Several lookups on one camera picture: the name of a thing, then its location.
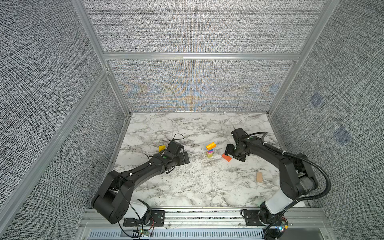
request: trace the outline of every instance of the textured wall panel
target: textured wall panel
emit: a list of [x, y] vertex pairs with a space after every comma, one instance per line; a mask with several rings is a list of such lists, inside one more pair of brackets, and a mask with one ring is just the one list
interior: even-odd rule
[[104, 177], [124, 118], [105, 80], [2, 240], [73, 239]]
[[71, 1], [0, 3], [0, 207], [101, 66]]
[[299, 52], [326, 0], [84, 0], [105, 51]]
[[267, 111], [292, 61], [111, 60], [131, 111]]
[[313, 206], [339, 240], [384, 236], [383, 66], [384, 2], [342, 0], [272, 116], [288, 150], [330, 174]]

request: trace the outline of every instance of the blue patch on wall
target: blue patch on wall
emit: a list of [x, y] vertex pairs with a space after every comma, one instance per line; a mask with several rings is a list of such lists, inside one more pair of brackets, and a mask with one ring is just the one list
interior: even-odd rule
[[320, 106], [320, 104], [323, 102], [323, 97], [320, 95], [319, 92], [315, 92], [314, 95], [311, 97], [310, 102], [312, 105], [317, 108]]
[[345, 144], [347, 144], [348, 142], [350, 142], [351, 139], [352, 139], [352, 136], [349, 134], [349, 132], [347, 131], [347, 129], [345, 129], [345, 127], [343, 127], [343, 126], [339, 127], [339, 128], [333, 133], [333, 136], [335, 137], [336, 141], [337, 141], [340, 145], [345, 145]]

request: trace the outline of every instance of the white marble surface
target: white marble surface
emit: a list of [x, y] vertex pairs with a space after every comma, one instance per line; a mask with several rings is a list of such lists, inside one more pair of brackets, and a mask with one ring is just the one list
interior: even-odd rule
[[[134, 191], [132, 199], [153, 207], [257, 207], [278, 190], [279, 172], [258, 156], [247, 156], [245, 162], [221, 157], [227, 144], [234, 144], [231, 131], [239, 127], [248, 133], [267, 131], [266, 141], [278, 145], [265, 114], [133, 114], [114, 169], [121, 172], [146, 162], [144, 153], [157, 153], [158, 146], [181, 133], [185, 139], [179, 142], [190, 163], [151, 178]], [[211, 142], [217, 147], [207, 158], [205, 146]], [[257, 171], [263, 173], [263, 183], [256, 182]]]

